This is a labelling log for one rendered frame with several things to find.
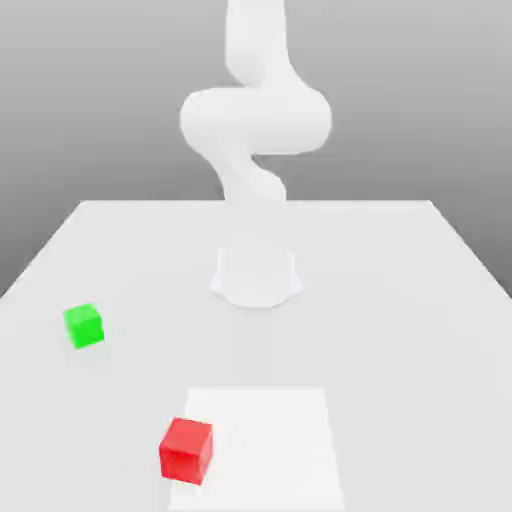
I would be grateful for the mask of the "small green cube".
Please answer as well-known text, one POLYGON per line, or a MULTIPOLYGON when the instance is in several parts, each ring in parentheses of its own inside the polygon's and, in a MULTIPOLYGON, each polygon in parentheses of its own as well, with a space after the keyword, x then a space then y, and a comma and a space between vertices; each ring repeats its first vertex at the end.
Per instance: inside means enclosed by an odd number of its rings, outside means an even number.
POLYGON ((65 327, 75 350, 103 342, 102 317, 92 303, 81 304, 63 312, 65 327))

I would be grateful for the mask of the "small red cube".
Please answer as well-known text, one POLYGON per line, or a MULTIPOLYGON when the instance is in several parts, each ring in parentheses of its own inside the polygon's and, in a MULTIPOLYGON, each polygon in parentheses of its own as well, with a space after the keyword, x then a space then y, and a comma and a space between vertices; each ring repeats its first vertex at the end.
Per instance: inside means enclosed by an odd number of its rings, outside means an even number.
POLYGON ((213 455, 213 427, 209 423, 173 418, 159 445, 164 478, 201 485, 213 455))

